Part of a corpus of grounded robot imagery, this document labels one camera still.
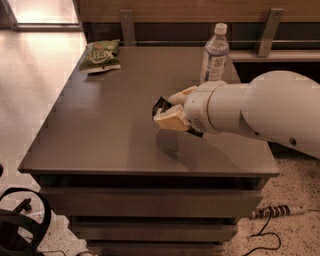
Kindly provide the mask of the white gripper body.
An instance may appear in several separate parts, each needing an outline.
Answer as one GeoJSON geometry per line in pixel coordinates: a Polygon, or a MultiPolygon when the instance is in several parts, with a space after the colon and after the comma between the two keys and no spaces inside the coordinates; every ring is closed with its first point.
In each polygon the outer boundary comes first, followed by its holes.
{"type": "Polygon", "coordinates": [[[208,81],[199,85],[186,98],[184,113],[197,133],[219,134],[218,120],[226,107],[222,104],[221,91],[224,81],[208,81]]]}

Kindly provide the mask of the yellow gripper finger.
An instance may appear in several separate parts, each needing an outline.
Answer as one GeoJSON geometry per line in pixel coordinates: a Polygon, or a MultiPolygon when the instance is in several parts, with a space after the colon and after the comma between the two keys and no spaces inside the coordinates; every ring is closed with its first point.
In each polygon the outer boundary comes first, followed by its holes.
{"type": "Polygon", "coordinates": [[[153,117],[153,121],[161,129],[187,131],[191,128],[191,123],[188,121],[181,104],[175,105],[165,112],[159,109],[153,117]]]}
{"type": "Polygon", "coordinates": [[[184,105],[188,95],[193,92],[196,89],[196,86],[191,86],[188,87],[186,89],[184,89],[183,91],[177,92],[173,95],[171,95],[168,98],[168,101],[173,104],[173,105],[184,105]]]}

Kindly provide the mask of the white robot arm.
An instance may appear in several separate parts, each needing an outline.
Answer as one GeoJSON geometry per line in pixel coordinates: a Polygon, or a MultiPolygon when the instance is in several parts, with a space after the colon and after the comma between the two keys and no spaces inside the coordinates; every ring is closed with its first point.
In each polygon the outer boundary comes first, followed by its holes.
{"type": "Polygon", "coordinates": [[[159,98],[152,119],[162,129],[199,137],[233,133],[320,157],[320,84],[291,71],[270,71],[249,83],[189,87],[159,98]]]}

